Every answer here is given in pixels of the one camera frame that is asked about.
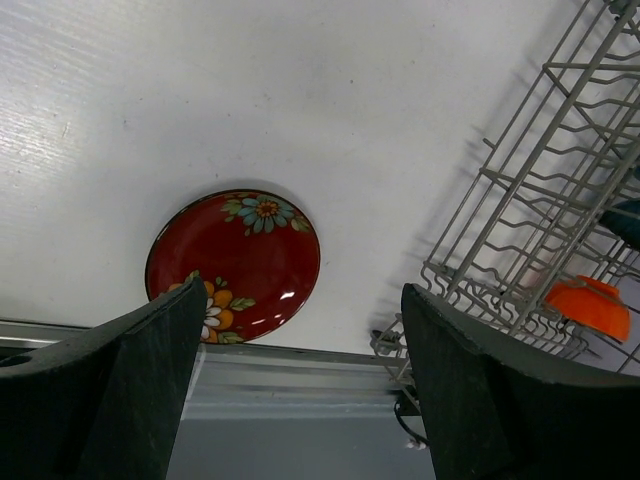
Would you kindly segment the dark teal floral bowl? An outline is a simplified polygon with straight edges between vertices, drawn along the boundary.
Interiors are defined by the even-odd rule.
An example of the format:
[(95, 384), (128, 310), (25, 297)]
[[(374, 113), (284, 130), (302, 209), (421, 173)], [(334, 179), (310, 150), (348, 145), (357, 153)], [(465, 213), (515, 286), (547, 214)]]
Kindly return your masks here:
[(629, 247), (639, 250), (639, 200), (626, 200), (606, 210), (599, 224), (622, 239)]

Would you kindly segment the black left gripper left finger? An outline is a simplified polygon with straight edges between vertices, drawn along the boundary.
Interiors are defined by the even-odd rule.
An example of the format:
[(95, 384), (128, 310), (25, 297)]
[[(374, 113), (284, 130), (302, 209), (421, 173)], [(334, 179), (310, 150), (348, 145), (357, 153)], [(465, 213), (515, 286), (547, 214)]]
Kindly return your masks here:
[(2, 360), (2, 478), (165, 478), (207, 300), (194, 278), (129, 314)]

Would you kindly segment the orange bowl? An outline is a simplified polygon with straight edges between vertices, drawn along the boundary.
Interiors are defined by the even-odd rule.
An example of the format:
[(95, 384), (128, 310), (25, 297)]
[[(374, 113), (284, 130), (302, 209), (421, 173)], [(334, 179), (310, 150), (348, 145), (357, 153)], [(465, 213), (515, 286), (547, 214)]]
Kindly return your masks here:
[(626, 342), (631, 332), (631, 314), (620, 292), (604, 282), (577, 275), (555, 283), (545, 302), (564, 317)]

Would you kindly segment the red floral plate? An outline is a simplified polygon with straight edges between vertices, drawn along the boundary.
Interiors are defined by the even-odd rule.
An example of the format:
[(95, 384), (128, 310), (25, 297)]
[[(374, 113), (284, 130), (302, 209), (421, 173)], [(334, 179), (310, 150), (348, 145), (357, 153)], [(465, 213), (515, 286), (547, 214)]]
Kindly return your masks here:
[(201, 278), (202, 342), (238, 344), (291, 320), (320, 266), (318, 235), (298, 206), (265, 191), (227, 190), (193, 201), (166, 223), (147, 257), (145, 290), (153, 300)]

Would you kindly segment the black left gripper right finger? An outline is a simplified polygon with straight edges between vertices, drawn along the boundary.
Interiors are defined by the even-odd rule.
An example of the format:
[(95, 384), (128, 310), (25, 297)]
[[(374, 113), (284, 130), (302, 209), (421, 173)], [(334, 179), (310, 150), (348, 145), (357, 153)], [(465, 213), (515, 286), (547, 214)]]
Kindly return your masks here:
[(406, 284), (401, 316), (439, 479), (635, 479), (639, 381), (551, 355)]

